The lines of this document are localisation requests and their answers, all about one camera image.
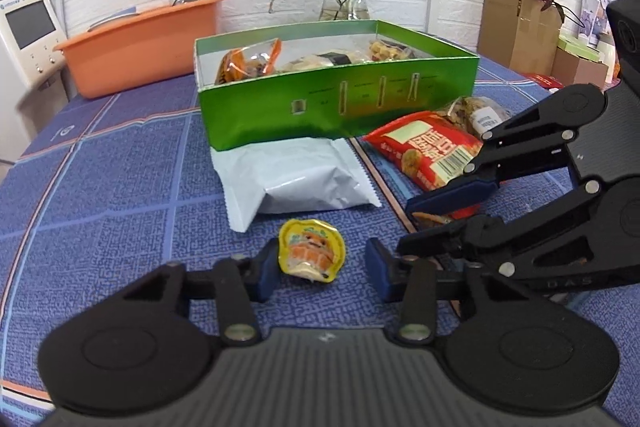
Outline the pink edged nut bag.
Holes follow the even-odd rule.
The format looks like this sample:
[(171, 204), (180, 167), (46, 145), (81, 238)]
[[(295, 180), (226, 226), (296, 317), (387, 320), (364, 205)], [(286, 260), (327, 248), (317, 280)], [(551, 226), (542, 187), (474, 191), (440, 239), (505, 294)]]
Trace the pink edged nut bag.
[(511, 117), (506, 109), (486, 96), (460, 96), (437, 109), (436, 114), (454, 127), (480, 139)]

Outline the red cracker snack bag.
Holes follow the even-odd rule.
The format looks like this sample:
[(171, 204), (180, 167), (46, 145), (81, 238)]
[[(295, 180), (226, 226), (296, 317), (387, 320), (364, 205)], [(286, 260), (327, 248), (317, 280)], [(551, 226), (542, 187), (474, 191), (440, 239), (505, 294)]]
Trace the red cracker snack bag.
[(482, 148), (474, 135), (427, 110), (384, 124), (364, 141), (424, 191), (437, 190), (461, 176)]

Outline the yellow jelly cup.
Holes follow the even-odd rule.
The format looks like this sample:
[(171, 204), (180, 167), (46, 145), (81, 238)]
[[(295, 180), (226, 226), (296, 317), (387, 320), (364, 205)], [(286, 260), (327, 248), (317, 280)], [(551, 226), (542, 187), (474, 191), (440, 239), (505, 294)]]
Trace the yellow jelly cup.
[(290, 277), (331, 284), (346, 259), (341, 233), (317, 219), (285, 222), (279, 230), (279, 267)]

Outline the beige biscuit clear pack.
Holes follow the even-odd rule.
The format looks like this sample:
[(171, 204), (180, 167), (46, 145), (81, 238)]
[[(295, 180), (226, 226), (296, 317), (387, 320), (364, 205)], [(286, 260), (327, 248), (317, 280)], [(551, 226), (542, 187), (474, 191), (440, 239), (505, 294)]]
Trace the beige biscuit clear pack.
[(346, 53), (326, 52), (296, 58), (296, 60), (284, 64), (279, 72), (305, 72), (305, 70), (352, 64), (355, 64), (355, 61)]

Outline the white foil snack bag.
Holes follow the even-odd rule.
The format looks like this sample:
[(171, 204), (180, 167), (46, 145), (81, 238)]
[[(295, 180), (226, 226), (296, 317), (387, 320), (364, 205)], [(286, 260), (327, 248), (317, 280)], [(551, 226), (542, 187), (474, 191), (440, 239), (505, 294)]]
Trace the white foil snack bag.
[(345, 139), (298, 138), (210, 151), (229, 227), (244, 233), (259, 213), (280, 215), (381, 206)]

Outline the orange edged nut bag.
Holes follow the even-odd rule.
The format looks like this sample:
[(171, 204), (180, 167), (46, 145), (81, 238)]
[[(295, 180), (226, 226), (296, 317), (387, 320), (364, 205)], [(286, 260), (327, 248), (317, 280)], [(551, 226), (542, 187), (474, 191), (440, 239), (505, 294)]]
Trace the orange edged nut bag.
[(232, 49), (220, 61), (216, 86), (273, 74), (281, 49), (282, 41), (278, 38)]

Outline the brown label clear snack bag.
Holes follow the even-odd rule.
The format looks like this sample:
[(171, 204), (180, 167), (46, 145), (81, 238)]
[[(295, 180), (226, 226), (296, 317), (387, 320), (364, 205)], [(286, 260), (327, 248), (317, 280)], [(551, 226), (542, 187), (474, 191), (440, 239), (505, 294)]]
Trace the brown label clear snack bag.
[(405, 61), (416, 57), (410, 46), (382, 39), (370, 43), (369, 54), (373, 62)]

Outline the red booklet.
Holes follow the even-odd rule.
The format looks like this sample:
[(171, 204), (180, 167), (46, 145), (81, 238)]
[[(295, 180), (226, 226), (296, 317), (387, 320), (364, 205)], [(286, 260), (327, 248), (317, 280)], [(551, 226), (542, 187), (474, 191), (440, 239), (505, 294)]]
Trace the red booklet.
[(539, 87), (546, 89), (549, 92), (556, 92), (564, 87), (562, 82), (559, 82), (552, 76), (534, 74), (533, 72), (528, 72), (524, 74), (524, 77), (534, 83), (537, 83)]

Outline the small cardboard box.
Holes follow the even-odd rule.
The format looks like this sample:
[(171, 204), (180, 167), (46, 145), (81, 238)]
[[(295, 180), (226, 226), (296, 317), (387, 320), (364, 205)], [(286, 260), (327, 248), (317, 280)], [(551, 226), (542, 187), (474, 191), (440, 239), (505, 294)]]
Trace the small cardboard box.
[(607, 73), (608, 66), (601, 62), (589, 61), (560, 48), (556, 49), (551, 76), (564, 87), (591, 83), (602, 90)]

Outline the brown paper bag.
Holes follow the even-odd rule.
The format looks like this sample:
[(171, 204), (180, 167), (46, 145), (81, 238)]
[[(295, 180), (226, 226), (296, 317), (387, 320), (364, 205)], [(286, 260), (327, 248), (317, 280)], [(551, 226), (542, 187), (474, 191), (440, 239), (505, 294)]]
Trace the brown paper bag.
[(550, 74), (562, 22), (555, 8), (541, 7), (539, 0), (484, 0), (477, 51), (520, 74)]

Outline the blue checked tablecloth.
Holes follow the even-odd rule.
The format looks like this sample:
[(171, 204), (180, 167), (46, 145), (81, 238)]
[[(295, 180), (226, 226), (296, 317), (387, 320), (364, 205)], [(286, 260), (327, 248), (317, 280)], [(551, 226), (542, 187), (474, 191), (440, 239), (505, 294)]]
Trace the blue checked tablecloth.
[[(250, 256), (284, 216), (258, 216), (246, 233), (228, 227), (224, 192), (209, 156), (192, 76), (87, 101), (76, 96), (1, 181), (1, 415), (33, 426), (51, 408), (37, 352), (58, 323), (167, 261), (209, 269)], [(363, 153), (382, 207), (303, 215), (338, 228), (346, 263), (332, 285), (283, 277), (255, 307), (270, 326), (381, 326), (396, 317), (372, 288), (361, 256), (376, 232), (388, 248), (407, 233), (407, 199), (421, 191), (367, 143)], [(566, 170), (509, 182), (486, 212), (512, 220), (570, 188)], [(562, 299), (605, 329), (620, 349), (606, 408), (639, 426), (639, 285)]]

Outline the green cardboard box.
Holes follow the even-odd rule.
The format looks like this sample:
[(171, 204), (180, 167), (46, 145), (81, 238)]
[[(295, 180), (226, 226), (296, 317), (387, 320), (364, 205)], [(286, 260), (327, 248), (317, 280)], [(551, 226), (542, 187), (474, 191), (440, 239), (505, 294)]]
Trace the green cardboard box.
[[(216, 86), (224, 54), (275, 38), (282, 49), (273, 74)], [(416, 57), (373, 62), (369, 46), (378, 39), (410, 46)], [(346, 53), (355, 64), (279, 72), (296, 58), (326, 52)], [(264, 27), (194, 43), (198, 101), (215, 150), (302, 136), (364, 135), (471, 94), (478, 64), (478, 56), (461, 46), (382, 20)]]

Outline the orange plastic basin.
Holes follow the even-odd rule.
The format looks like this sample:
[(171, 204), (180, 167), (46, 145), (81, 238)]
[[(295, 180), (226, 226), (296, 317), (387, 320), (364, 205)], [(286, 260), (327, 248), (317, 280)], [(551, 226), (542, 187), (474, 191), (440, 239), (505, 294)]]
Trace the orange plastic basin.
[(163, 6), (59, 43), (77, 91), (101, 98), (194, 72), (194, 42), (219, 30), (224, 0)]

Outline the white machine with screen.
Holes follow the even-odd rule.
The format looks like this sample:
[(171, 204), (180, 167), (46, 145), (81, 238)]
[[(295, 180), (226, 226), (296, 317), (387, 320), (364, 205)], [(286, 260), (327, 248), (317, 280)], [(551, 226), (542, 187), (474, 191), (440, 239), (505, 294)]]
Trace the white machine with screen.
[(1, 1), (1, 161), (12, 165), (68, 103), (52, 0)]

